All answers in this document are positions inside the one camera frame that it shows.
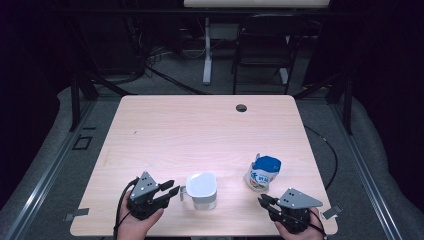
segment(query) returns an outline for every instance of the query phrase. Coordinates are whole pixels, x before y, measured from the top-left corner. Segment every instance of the cable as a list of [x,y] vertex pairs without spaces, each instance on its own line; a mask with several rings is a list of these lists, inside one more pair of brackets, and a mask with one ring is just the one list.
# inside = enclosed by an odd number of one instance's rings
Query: cable
[[[108,81],[108,82],[110,82],[110,83],[113,83],[113,84],[115,84],[115,85],[120,85],[120,84],[124,84],[124,83],[134,82],[135,80],[137,80],[137,79],[141,78],[142,76],[143,76],[143,72],[137,72],[137,73],[132,74],[132,75],[131,75],[131,76],[129,76],[128,78],[125,78],[125,79],[120,79],[120,80],[107,80],[107,81]],[[96,82],[96,80],[95,80],[95,79],[92,79],[91,81],[92,81],[94,84],[101,84],[101,83]]]
[[167,50],[166,47],[157,47],[156,49],[152,49],[149,56],[146,59],[146,65],[153,67],[156,63],[162,60],[162,55],[172,53]]
[[[191,56],[190,54],[188,54],[187,52],[196,52],[196,51],[201,51],[201,53],[200,54],[198,54],[198,55],[196,55],[196,56]],[[182,52],[184,53],[184,55],[186,56],[186,57],[188,57],[188,58],[190,58],[190,59],[196,59],[196,58],[199,58],[199,57],[201,57],[204,53],[205,53],[205,51],[206,51],[206,49],[205,48],[203,48],[203,49],[191,49],[191,50],[183,50]]]
[[323,235],[324,239],[328,239],[328,236],[324,231],[324,225],[322,224],[321,219],[319,219],[318,215],[316,213],[312,212],[310,209],[308,209],[308,211],[310,213],[312,213],[318,219],[319,224],[321,224],[321,230],[322,230],[322,231],[319,231],[319,232]]
[[127,193],[128,188],[137,184],[138,180],[139,180],[139,177],[137,177],[136,179],[134,179],[130,183],[128,183],[128,185],[125,187],[124,191],[121,194],[121,198],[119,198],[118,208],[116,209],[115,227],[113,227],[113,238],[114,239],[117,239],[117,237],[118,237],[118,228],[121,225],[122,221],[124,221],[124,219],[131,213],[131,211],[130,211],[127,215],[125,215],[124,218],[122,218],[121,221],[119,221],[119,214],[121,212],[121,205],[122,205],[122,201],[124,200],[124,196]]
[[190,86],[187,86],[187,85],[185,85],[185,84],[183,84],[183,83],[181,83],[181,82],[179,82],[179,81],[171,78],[170,76],[167,76],[167,75],[165,75],[165,74],[163,74],[161,72],[158,72],[157,70],[153,69],[150,66],[146,66],[146,68],[149,69],[154,74],[158,75],[159,77],[165,79],[166,81],[175,84],[177,87],[183,89],[184,91],[187,91],[189,93],[199,94],[199,95],[211,95],[210,93],[203,92],[203,91],[197,90],[195,88],[192,88]]
[[308,130],[310,130],[311,132],[313,132],[313,133],[315,133],[318,137],[320,137],[327,145],[328,145],[328,147],[331,149],[331,151],[333,152],[333,154],[334,154],[334,161],[335,161],[335,167],[334,167],[334,172],[333,172],[333,175],[331,176],[331,178],[330,178],[330,181],[327,183],[327,185],[325,186],[325,190],[327,190],[329,187],[330,187],[330,185],[333,183],[333,181],[334,181],[334,178],[336,177],[336,173],[337,173],[337,170],[338,170],[338,168],[339,168],[339,159],[338,159],[338,157],[337,157],[337,153],[336,153],[336,151],[334,150],[334,148],[333,148],[333,146],[331,146],[331,144],[327,141],[327,139],[325,138],[325,137],[323,137],[323,136],[321,136],[321,134],[319,134],[319,133],[317,133],[316,131],[314,131],[312,128],[310,128],[310,127],[308,127],[308,126],[306,126],[306,125],[303,125],[306,129],[308,129]]

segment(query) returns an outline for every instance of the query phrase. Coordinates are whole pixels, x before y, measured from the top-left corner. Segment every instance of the robotic hand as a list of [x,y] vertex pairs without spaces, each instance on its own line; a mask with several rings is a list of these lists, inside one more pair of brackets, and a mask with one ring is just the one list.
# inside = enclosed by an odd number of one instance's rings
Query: robotic hand
[[178,194],[180,186],[171,189],[167,194],[162,195],[156,199],[153,199],[155,194],[159,191],[165,191],[174,185],[174,180],[169,180],[163,184],[158,184],[149,175],[148,172],[144,172],[138,180],[136,186],[131,191],[128,199],[128,209],[131,214],[140,219],[144,220],[149,218],[160,208],[167,208],[169,200]]
[[[261,194],[258,198],[261,207],[265,208],[272,221],[278,221],[292,234],[305,231],[310,224],[310,207],[322,206],[322,202],[303,194],[296,189],[289,188],[281,198],[273,198]],[[322,229],[311,226],[325,235]]]

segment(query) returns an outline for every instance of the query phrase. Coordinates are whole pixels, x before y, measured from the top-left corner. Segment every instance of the cup lid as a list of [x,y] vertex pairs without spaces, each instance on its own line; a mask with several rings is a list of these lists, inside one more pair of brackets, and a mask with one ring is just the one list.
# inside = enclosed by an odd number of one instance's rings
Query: cup lid
[[197,173],[189,176],[186,182],[188,195],[195,198],[213,196],[216,193],[217,183],[213,173]]

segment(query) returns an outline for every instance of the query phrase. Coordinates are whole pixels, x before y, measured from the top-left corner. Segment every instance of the gray carpet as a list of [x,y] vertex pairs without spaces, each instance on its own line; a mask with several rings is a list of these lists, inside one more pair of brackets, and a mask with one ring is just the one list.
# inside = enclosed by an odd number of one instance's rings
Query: gray carpet
[[[305,48],[300,52],[290,94],[301,91],[301,80],[310,50],[310,48]],[[164,54],[155,59],[153,67],[193,88],[211,94],[231,94],[231,51],[216,48],[213,56],[212,83],[209,86],[202,84],[203,57],[191,59],[174,54]],[[245,69],[245,71],[241,74],[243,80],[253,85],[240,87],[239,94],[276,94],[281,92],[280,86],[264,86],[262,84],[264,81],[262,77],[271,79],[270,83],[280,81],[278,75],[272,75],[273,70],[270,75],[263,72],[258,74],[249,69]],[[188,94],[172,83],[156,75],[151,75],[149,71],[137,81],[119,86],[132,93],[143,95]],[[119,97],[105,87],[98,86],[98,91],[101,97],[93,103],[92,111],[87,114],[87,118],[82,122],[81,131],[77,133],[81,136],[92,137],[92,141],[87,150],[66,152],[63,166],[61,166],[54,184],[49,189],[41,207],[37,209],[36,216],[31,219],[28,229],[25,229],[24,239],[77,239],[69,232],[72,222],[63,221],[63,218],[67,213],[72,213],[78,208],[119,103]],[[339,204],[344,211],[337,219],[339,231],[330,239],[387,239],[369,194],[364,189],[363,181],[358,174],[355,156],[343,129],[339,127],[338,106],[327,105],[322,98],[324,93],[325,89],[307,100],[297,101],[297,104],[304,124],[326,138],[334,147],[339,161],[337,175],[328,189],[328,196],[332,205]],[[71,126],[70,90],[63,91],[59,94],[59,98],[61,110],[54,127],[20,186],[0,213],[1,239],[6,238],[36,184],[42,178],[45,170],[55,161],[63,144],[69,139],[70,133],[67,130]],[[353,105],[352,127],[353,139],[357,143],[403,239],[419,239],[424,233],[423,214],[403,197],[396,183],[388,174],[384,148],[378,134],[367,117],[366,111],[356,101]],[[334,155],[320,137],[310,130],[306,130],[306,132],[323,182],[327,184],[335,168]]]

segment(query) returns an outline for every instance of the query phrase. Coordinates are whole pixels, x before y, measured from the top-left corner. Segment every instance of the table leg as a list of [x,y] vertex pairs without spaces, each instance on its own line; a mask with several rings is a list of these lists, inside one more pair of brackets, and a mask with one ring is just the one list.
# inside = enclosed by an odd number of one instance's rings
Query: table leg
[[209,18],[205,21],[205,68],[203,70],[203,84],[211,84],[212,73],[212,53],[211,53],[211,37],[210,37],[210,24]]
[[287,68],[280,68],[279,72],[280,72],[281,83],[286,84],[287,79],[289,78],[289,75],[287,73]]

